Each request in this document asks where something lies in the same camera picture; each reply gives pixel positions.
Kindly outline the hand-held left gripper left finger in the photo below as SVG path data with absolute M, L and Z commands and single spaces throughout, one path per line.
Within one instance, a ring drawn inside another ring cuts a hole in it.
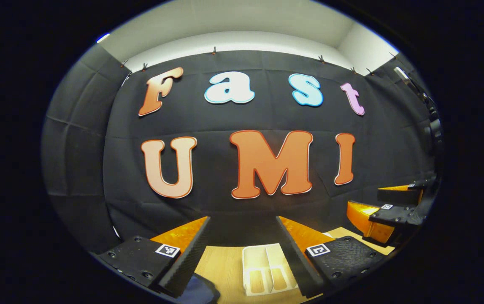
M 206 249 L 209 216 L 147 238 L 133 236 L 96 257 L 144 288 L 180 297 Z

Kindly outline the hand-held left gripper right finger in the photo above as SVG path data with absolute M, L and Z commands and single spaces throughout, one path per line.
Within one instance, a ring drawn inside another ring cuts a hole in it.
M 337 292 L 368 276 L 387 256 L 353 236 L 333 238 L 282 216 L 280 246 L 303 296 Z

